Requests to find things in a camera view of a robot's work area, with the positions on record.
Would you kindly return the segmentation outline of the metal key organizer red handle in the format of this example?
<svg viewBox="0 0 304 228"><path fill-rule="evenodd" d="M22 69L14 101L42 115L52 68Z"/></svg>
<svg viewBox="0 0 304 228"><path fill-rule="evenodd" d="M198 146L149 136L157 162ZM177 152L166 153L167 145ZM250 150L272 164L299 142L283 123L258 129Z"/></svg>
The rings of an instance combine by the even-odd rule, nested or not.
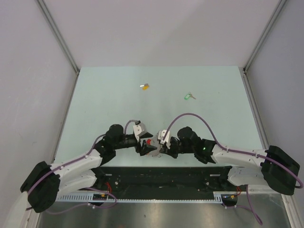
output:
<svg viewBox="0 0 304 228"><path fill-rule="evenodd" d="M152 138L149 138L146 141L148 148L151 149L151 151L147 153L147 156L161 157L164 154L166 148L166 142L162 138L163 138L162 133L159 132L158 134L156 134Z"/></svg>

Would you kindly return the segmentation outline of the key with green tag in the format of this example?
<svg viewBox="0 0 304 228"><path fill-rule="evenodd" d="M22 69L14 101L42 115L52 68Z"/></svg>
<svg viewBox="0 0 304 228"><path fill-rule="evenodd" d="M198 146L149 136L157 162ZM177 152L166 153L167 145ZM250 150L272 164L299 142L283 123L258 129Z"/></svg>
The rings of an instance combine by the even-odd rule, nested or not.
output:
<svg viewBox="0 0 304 228"><path fill-rule="evenodd" d="M187 93L184 97L184 100L189 100L189 99L195 99L196 98L193 96L193 94L191 92Z"/></svg>

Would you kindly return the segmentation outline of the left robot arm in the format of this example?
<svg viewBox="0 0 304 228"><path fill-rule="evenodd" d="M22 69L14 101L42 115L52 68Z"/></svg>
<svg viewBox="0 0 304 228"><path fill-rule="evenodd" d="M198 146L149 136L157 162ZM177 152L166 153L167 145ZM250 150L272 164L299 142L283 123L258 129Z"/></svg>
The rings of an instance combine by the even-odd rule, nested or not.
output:
<svg viewBox="0 0 304 228"><path fill-rule="evenodd" d="M116 156L116 150L134 147L144 156L157 149L152 144L153 135L147 132L143 123L135 125L132 134L126 134L119 124L98 136L89 151L62 163L38 163L20 187L28 194L30 208L36 213L47 210L60 195L75 190L101 189L105 178L96 168L108 163Z"/></svg>

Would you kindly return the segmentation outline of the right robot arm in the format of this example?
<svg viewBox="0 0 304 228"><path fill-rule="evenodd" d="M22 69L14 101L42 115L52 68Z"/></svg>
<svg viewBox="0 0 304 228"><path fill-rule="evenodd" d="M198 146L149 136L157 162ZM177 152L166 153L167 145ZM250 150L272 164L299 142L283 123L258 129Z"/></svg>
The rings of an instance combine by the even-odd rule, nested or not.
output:
<svg viewBox="0 0 304 228"><path fill-rule="evenodd" d="M219 146L215 141L201 139L190 128L184 127L173 137L170 131L157 134L160 153L177 158L179 154L193 154L203 164L230 165L219 178L223 190L241 185L265 185L284 195L293 195L300 165L277 146L267 150L245 150Z"/></svg>

